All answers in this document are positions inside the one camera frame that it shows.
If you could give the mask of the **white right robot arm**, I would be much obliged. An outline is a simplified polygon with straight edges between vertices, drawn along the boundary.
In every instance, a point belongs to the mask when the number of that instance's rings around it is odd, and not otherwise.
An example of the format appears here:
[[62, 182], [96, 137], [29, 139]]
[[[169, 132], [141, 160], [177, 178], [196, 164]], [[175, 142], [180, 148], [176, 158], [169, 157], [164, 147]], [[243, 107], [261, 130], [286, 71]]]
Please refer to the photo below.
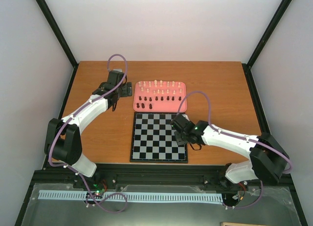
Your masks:
[[251, 136], [222, 129], [207, 121], [194, 124], [185, 114], [178, 114], [170, 124], [178, 145], [217, 146], [245, 157], [246, 161], [227, 167], [224, 177], [231, 183], [259, 179], [265, 184], [277, 185], [288, 172], [289, 156], [269, 133]]

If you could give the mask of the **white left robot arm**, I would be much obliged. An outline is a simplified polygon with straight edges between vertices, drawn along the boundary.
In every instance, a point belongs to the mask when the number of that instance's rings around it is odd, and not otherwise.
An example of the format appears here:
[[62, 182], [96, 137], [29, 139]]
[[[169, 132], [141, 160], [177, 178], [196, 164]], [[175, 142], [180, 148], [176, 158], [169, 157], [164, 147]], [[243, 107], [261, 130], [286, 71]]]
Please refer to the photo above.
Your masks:
[[49, 121], [44, 152], [48, 159], [56, 159], [85, 176], [85, 183], [97, 188], [102, 176], [96, 172], [96, 164], [90, 161], [82, 149], [81, 134], [100, 114], [108, 109], [115, 111], [121, 97], [132, 95], [132, 84], [120, 69], [111, 70], [106, 82], [92, 93], [89, 99], [78, 109], [62, 119]]

